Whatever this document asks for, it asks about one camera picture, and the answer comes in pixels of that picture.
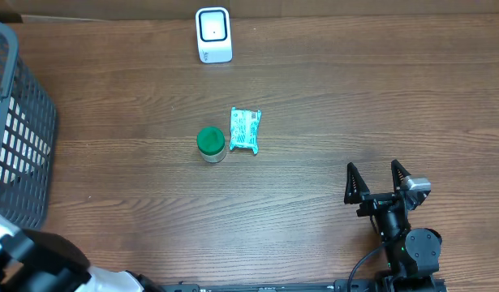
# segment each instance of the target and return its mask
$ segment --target teal packet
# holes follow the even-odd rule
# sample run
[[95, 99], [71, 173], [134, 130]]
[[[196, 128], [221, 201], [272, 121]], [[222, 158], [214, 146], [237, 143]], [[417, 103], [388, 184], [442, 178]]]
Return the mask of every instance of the teal packet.
[[252, 149], [253, 154], [258, 153], [258, 125], [262, 117], [261, 110], [250, 111], [247, 109], [231, 109], [231, 141], [230, 150], [236, 148]]

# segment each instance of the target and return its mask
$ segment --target green lid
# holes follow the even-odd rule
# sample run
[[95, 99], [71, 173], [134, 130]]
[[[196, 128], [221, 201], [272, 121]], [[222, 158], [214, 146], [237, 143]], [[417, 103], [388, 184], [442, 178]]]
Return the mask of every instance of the green lid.
[[215, 155], [224, 149], [226, 140], [217, 127], [206, 127], [197, 135], [197, 146], [205, 155]]

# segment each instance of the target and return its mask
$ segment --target snack package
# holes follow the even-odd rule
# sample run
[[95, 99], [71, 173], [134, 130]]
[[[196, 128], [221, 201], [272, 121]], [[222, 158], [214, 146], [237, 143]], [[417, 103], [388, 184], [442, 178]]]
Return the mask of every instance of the snack package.
[[258, 125], [262, 117], [261, 110], [231, 109], [231, 141], [230, 150], [250, 148], [253, 154], [258, 153]]

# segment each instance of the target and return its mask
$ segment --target basket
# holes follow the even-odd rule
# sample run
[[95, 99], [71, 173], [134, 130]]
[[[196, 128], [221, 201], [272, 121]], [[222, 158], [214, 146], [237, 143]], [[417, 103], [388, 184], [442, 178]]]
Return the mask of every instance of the basket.
[[0, 23], [0, 213], [19, 227], [40, 229], [45, 221], [56, 124], [15, 33]]

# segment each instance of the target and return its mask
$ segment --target white device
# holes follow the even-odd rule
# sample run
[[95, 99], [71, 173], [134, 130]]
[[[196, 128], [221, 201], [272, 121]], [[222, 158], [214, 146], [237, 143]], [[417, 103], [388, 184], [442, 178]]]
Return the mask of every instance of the white device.
[[223, 7], [206, 7], [195, 14], [200, 60], [229, 62], [233, 58], [230, 14]]

